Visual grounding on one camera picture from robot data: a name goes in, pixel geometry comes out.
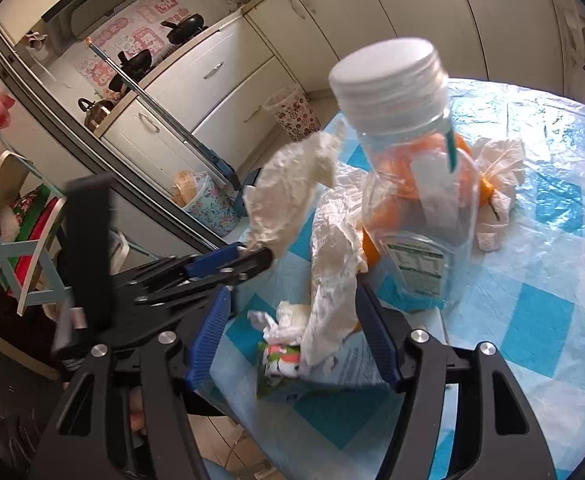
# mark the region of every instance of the blue checkered tablecloth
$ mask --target blue checkered tablecloth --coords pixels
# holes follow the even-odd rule
[[[449,342],[493,341],[537,415],[564,479],[585,455],[585,106],[544,92],[472,80],[450,81],[456,130],[521,137],[526,180],[503,246],[475,250],[471,286],[444,310]],[[331,131],[336,120],[326,128]],[[350,131],[341,160],[369,169]],[[257,400],[256,344],[246,312],[274,315],[281,300],[309,302],[313,213],[288,253],[239,288],[242,313],[221,340],[202,394],[240,422],[288,480],[372,480],[402,398],[382,388],[310,394],[284,404]],[[402,307],[389,276],[376,273],[378,297]],[[431,478],[444,478],[456,389],[447,392]]]

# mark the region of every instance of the drawer handle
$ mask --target drawer handle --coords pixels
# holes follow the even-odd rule
[[[138,117],[141,123],[143,123],[143,120],[145,119],[150,124],[150,126],[152,126],[155,129],[156,134],[158,134],[161,131],[159,130],[159,127],[154,122],[152,122],[152,119],[150,119],[145,113],[139,112]]]
[[[307,10],[309,10],[313,14],[317,13],[315,8],[312,5],[310,5],[307,0],[301,0],[301,3],[303,4],[304,7],[306,7]]]
[[[217,63],[215,66],[212,67],[212,70],[210,70],[210,72],[208,72],[205,76],[204,79],[207,79],[209,77],[214,76],[219,69],[223,66],[223,61],[221,63]]]
[[[294,10],[294,13],[300,17],[302,20],[306,19],[306,15],[305,14],[301,14],[299,12],[299,9],[297,8],[297,6],[294,4],[294,2],[292,0],[288,0],[288,3],[290,4],[290,7],[292,7],[292,10]]]
[[[250,119],[252,119],[254,116],[256,116],[259,110],[261,110],[261,105],[256,107],[256,110],[250,114],[250,117],[248,117],[247,119],[244,119],[244,123],[247,123]]]

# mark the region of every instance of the silver bolt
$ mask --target silver bolt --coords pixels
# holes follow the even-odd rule
[[[490,343],[490,341],[484,341],[479,345],[479,350],[485,355],[495,355],[496,346]]]
[[[159,342],[162,345],[169,345],[170,343],[174,343],[176,339],[176,334],[174,332],[162,332],[159,334]]]
[[[410,338],[417,343],[425,343],[430,339],[430,334],[425,330],[418,328],[410,333]]]
[[[90,353],[94,356],[94,357],[103,357],[104,355],[106,355],[108,353],[108,347],[106,345],[103,344],[98,344],[92,347],[92,349],[90,350]]]

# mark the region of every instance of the bottle label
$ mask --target bottle label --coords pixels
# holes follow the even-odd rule
[[[444,253],[432,244],[405,238],[387,240],[384,245],[411,292],[441,297],[447,268]]]

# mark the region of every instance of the plastic bottle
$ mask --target plastic bottle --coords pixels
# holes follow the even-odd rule
[[[372,166],[363,223],[390,262],[405,309],[457,303],[479,175],[456,147],[436,49],[418,38],[372,44],[341,60],[329,80]]]

